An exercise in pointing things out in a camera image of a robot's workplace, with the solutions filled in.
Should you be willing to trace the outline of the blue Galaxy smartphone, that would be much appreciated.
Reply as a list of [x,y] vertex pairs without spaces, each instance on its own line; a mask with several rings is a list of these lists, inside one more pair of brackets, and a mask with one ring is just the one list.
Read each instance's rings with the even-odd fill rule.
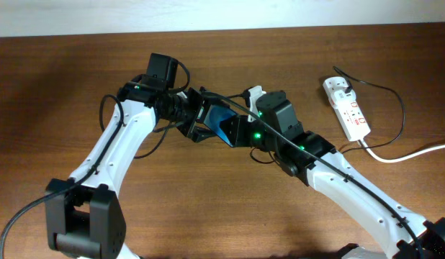
[[228,146],[233,147],[232,142],[229,140],[228,134],[223,131],[220,123],[236,115],[237,114],[228,107],[212,104],[209,106],[203,124],[209,130],[213,131]]

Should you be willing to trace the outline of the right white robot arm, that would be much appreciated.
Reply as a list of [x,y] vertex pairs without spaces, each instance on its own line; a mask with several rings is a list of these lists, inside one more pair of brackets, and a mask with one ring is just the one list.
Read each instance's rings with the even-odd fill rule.
[[231,147],[272,152],[290,176],[328,197],[363,227],[386,258],[445,258],[445,218],[430,222],[368,181],[320,135],[304,131],[283,91],[262,94],[239,114],[224,106],[212,120]]

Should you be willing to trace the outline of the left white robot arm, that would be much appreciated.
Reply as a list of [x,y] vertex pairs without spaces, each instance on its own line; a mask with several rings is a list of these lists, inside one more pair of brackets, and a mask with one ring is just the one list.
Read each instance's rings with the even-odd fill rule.
[[122,182],[145,138],[178,129],[199,142],[213,137],[196,127],[197,102],[186,86],[176,88],[184,64],[150,55],[144,74],[117,94],[112,117],[85,161],[68,179],[52,179],[45,190],[48,246],[69,258],[136,258],[125,243],[127,225],[119,202]]

